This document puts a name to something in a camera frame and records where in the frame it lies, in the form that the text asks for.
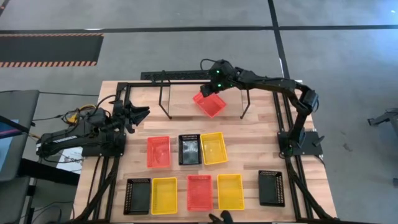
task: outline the yellow basket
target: yellow basket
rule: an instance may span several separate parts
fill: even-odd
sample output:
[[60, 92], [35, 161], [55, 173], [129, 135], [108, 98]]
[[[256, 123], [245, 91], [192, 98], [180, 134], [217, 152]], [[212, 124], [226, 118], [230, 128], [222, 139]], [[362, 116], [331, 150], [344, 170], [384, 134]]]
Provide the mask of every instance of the yellow basket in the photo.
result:
[[205, 165], [228, 161], [223, 133], [201, 134], [200, 142]]
[[177, 178], [153, 178], [151, 214], [166, 215], [177, 212]]
[[241, 174], [217, 175], [218, 209], [244, 210]]

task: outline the yellow cable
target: yellow cable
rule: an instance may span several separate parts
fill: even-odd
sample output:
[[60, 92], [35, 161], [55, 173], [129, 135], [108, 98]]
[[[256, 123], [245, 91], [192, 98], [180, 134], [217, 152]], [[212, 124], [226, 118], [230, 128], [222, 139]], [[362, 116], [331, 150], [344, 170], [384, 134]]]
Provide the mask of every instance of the yellow cable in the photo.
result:
[[[79, 110], [81, 111], [86, 108], [95, 108], [95, 105], [83, 105], [79, 108]], [[71, 124], [75, 124], [77, 122], [77, 113], [72, 115], [70, 118], [67, 118], [67, 121]]]

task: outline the black basket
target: black basket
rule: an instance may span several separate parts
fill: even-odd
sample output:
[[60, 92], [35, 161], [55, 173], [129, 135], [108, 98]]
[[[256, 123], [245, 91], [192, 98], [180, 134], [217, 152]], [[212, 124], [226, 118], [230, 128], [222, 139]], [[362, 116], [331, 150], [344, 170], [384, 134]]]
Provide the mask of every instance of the black basket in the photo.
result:
[[201, 164], [200, 134], [179, 135], [178, 148], [178, 164]]
[[263, 206], [285, 206], [282, 172], [259, 170], [259, 198]]
[[125, 215], [147, 215], [150, 204], [150, 178], [128, 179], [124, 198]]

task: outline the paper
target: paper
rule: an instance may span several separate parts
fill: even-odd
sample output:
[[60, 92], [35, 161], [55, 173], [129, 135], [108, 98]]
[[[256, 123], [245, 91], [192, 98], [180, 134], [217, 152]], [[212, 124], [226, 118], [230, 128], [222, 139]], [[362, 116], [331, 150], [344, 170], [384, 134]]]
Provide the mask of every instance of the paper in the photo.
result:
[[[81, 152], [83, 151], [82, 147], [73, 147], [70, 149], [64, 149], [60, 158], [60, 162], [68, 162], [71, 160], [79, 160], [82, 159]], [[57, 168], [63, 169], [66, 171], [74, 172], [76, 174], [80, 174], [81, 168], [83, 165], [83, 161], [69, 162], [69, 163], [58, 163]]]

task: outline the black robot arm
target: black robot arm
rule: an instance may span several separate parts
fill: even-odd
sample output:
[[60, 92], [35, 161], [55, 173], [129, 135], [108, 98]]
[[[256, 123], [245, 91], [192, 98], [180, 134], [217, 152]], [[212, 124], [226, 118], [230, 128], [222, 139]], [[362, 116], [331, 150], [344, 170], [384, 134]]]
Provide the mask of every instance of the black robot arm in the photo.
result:
[[[240, 90], [257, 88], [285, 94], [298, 113], [294, 126], [288, 133], [289, 145], [292, 148], [301, 147], [305, 139], [305, 120], [318, 104], [318, 94], [314, 90], [291, 79], [260, 77], [252, 71], [234, 68], [226, 60], [216, 61], [208, 72], [212, 77], [211, 81], [200, 87], [204, 97], [233, 87]], [[300, 98], [297, 98], [295, 90], [302, 92]]]

